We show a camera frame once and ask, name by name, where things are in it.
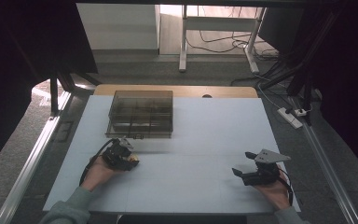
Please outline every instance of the transparent plastic box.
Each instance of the transparent plastic box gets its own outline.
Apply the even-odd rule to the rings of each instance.
[[[172,91],[116,91],[106,137],[171,138]]]

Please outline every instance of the human hand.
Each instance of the human hand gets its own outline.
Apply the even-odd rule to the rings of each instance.
[[[287,181],[282,171],[280,171],[280,178]],[[282,210],[290,207],[287,188],[279,180],[269,185],[256,185],[254,188],[258,189],[275,209]]]
[[[96,187],[108,181],[114,175],[119,175],[124,171],[112,170],[103,161],[102,157],[99,156],[95,162],[89,168],[89,171],[84,178],[83,183],[80,187],[93,191]]]

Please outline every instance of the forearm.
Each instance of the forearm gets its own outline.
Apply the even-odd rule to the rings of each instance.
[[[292,206],[279,210],[274,215],[280,224],[310,224],[308,221],[302,220]]]
[[[40,224],[87,223],[90,218],[91,192],[78,187],[66,202],[57,202],[43,217]]]

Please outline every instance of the white tabletop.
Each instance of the white tabletop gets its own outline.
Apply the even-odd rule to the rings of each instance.
[[[44,210],[65,201],[104,136],[113,96],[91,96]],[[173,98],[170,139],[128,139],[137,167],[94,190],[90,211],[117,214],[257,214],[273,212],[231,168],[255,171],[245,157],[279,152],[261,99]],[[294,207],[299,211],[296,198]]]

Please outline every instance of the robotic hand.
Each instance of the robotic hand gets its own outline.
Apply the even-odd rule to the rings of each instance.
[[[106,151],[101,154],[101,151],[110,143],[112,143],[112,146],[108,147]],[[87,164],[80,178],[79,185],[83,183],[87,172],[99,156],[102,156],[103,161],[112,170],[130,171],[139,163],[138,158],[130,152],[130,149],[133,149],[133,147],[124,137],[120,139],[112,138],[107,141],[98,153],[89,160],[89,164]]]
[[[243,172],[232,168],[234,175],[240,177],[245,186],[268,185],[275,181],[280,181],[287,188],[289,202],[292,204],[293,190],[285,180],[280,178],[280,168],[276,164],[278,161],[288,161],[291,160],[291,158],[266,149],[261,150],[257,155],[252,152],[245,152],[245,155],[248,159],[255,161],[257,171],[244,174]]]

